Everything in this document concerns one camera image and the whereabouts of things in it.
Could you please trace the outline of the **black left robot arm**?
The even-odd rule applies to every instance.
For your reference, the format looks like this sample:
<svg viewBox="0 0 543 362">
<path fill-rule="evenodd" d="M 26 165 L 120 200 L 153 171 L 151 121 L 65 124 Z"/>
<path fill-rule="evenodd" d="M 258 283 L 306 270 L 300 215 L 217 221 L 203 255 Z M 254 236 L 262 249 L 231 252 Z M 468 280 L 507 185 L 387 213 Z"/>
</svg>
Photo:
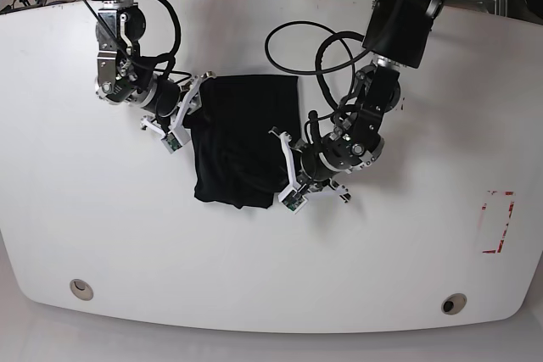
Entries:
<svg viewBox="0 0 543 362">
<path fill-rule="evenodd" d="M 346 187 L 334 178 L 371 166 L 381 155 L 384 115 L 400 100 L 400 67 L 419 67 L 428 35 L 445 0 L 375 0 L 365 34 L 334 31 L 323 41 L 311 71 L 332 111 L 333 129 L 320 132 L 315 110 L 305 124 L 307 138 L 293 142 L 279 134 L 288 184 L 279 201 L 291 211 L 310 195 L 330 188 L 345 202 Z"/>
</svg>

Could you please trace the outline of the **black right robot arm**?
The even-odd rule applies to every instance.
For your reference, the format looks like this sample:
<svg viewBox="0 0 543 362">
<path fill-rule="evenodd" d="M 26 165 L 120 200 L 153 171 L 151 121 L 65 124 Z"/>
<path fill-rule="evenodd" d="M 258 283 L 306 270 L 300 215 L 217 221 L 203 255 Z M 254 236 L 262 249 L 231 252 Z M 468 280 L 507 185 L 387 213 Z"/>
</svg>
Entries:
<svg viewBox="0 0 543 362">
<path fill-rule="evenodd" d="M 154 57 L 141 54 L 140 39 L 146 19 L 137 0 L 93 0 L 102 7 L 93 12 L 98 41 L 96 94 L 112 105 L 128 103 L 146 111 L 141 119 L 143 130 L 157 133 L 172 152 L 187 145 L 191 135 L 186 118 L 202 106 L 200 87 L 214 78 L 185 75 L 181 85 L 172 81 L 176 54 L 182 42 L 182 27 L 176 11 L 167 0 L 156 0 L 171 17 L 174 42 L 170 51 Z"/>
</svg>

